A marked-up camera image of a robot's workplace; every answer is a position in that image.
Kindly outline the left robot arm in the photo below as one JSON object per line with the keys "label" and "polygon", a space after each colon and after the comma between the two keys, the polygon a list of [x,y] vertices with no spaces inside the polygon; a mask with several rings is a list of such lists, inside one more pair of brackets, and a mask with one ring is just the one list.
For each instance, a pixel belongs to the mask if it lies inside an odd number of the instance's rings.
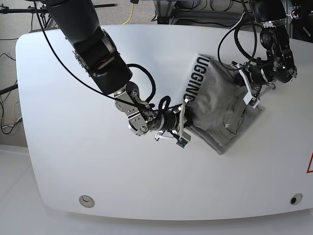
{"label": "left robot arm", "polygon": [[[297,76],[289,35],[285,26],[286,13],[279,0],[243,0],[242,17],[230,32],[234,33],[237,49],[248,59],[243,65],[227,67],[229,71],[242,71],[254,87],[269,85],[276,81],[288,83]],[[250,25],[254,41],[266,50],[267,59],[249,55],[241,46],[238,33],[243,26]]]}

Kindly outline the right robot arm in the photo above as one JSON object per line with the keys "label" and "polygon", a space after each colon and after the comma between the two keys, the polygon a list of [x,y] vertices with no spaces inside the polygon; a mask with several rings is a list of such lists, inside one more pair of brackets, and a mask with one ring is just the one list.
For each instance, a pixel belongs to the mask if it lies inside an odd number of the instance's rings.
{"label": "right robot arm", "polygon": [[[44,0],[42,4],[73,46],[76,59],[101,94],[114,95],[117,109],[127,115],[129,128],[137,136],[161,131],[178,138],[184,128],[192,125],[185,112],[188,100],[172,108],[168,95],[160,100],[158,107],[151,103],[156,94],[153,77],[141,65],[124,62],[111,37],[101,28],[92,1]],[[131,82],[131,68],[144,72],[151,82],[152,91],[145,100],[140,99],[138,86]]]}

